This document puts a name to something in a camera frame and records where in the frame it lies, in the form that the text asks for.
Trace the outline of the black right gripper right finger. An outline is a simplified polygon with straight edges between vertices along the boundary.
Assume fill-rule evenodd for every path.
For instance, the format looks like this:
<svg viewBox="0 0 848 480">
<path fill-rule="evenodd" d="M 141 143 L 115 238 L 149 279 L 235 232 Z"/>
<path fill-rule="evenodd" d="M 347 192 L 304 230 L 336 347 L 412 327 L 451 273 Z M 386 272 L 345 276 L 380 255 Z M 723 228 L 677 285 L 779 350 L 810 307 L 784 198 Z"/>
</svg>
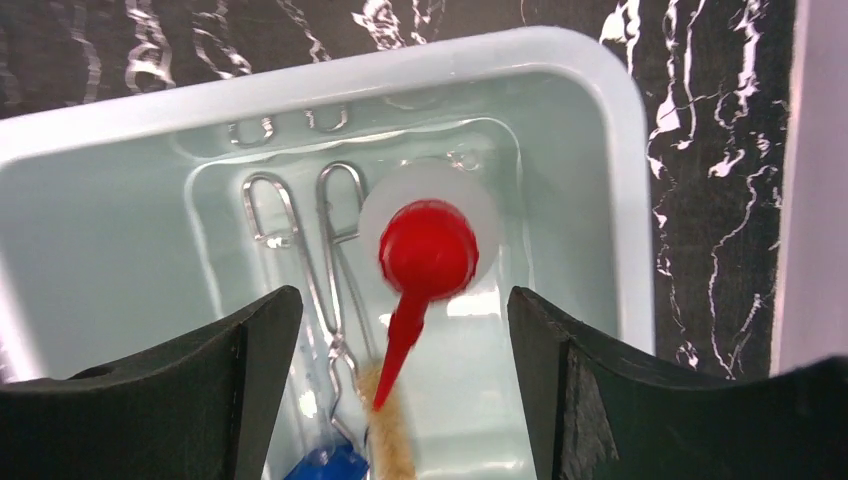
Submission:
<svg viewBox="0 0 848 480">
<path fill-rule="evenodd" d="M 524 287 L 508 300 L 540 479 L 843 479 L 847 360 L 725 380 L 646 354 Z"/>
</svg>

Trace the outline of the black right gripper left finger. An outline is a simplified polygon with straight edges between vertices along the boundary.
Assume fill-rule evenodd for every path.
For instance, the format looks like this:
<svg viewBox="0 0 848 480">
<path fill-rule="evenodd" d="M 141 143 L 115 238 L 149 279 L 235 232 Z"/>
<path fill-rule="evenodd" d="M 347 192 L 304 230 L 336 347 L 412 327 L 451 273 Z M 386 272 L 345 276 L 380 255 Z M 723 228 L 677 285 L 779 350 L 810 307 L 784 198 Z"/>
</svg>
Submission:
<svg viewBox="0 0 848 480">
<path fill-rule="evenodd" d="M 258 479 L 298 337 L 299 291 L 64 380 L 1 388 L 5 479 Z"/>
</svg>

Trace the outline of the graduated cylinder blue base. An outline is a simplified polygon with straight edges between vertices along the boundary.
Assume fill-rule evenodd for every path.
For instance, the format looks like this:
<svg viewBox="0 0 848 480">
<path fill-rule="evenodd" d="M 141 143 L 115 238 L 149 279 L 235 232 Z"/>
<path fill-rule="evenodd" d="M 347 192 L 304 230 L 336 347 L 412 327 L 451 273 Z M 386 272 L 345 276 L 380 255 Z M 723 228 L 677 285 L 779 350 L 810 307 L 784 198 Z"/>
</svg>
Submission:
<svg viewBox="0 0 848 480">
<path fill-rule="evenodd" d="M 294 444 L 300 455 L 288 479 L 364 479 L 369 463 L 338 417 L 341 385 L 326 345 L 302 329 L 286 384 Z"/>
</svg>

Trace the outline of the brown test tube brush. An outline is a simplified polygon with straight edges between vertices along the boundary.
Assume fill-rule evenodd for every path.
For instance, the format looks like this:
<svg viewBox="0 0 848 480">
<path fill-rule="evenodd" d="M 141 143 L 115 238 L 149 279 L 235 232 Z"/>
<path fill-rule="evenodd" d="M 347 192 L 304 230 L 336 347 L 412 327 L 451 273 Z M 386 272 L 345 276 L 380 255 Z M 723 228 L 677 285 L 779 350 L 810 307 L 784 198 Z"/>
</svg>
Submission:
<svg viewBox="0 0 848 480">
<path fill-rule="evenodd" d="M 380 410 L 374 406 L 382 365 L 376 361 L 361 367 L 356 388 L 367 418 L 370 471 L 378 480 L 418 478 L 412 444 L 399 397 L 391 393 Z"/>
</svg>

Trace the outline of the white squeeze bottle red cap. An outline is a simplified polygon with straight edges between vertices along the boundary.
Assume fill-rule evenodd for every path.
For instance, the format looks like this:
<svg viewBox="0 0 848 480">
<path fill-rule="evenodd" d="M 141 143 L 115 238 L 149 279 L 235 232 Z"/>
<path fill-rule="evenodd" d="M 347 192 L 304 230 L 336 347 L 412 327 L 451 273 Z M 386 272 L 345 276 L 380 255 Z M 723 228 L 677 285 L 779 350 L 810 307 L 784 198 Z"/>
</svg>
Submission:
<svg viewBox="0 0 848 480">
<path fill-rule="evenodd" d="M 493 265 L 501 221 L 493 198 L 471 173 L 427 159 L 377 182 L 362 205 L 358 232 L 366 257 L 399 296 L 372 401 L 380 411 L 419 340 L 428 308 L 463 294 Z"/>
</svg>

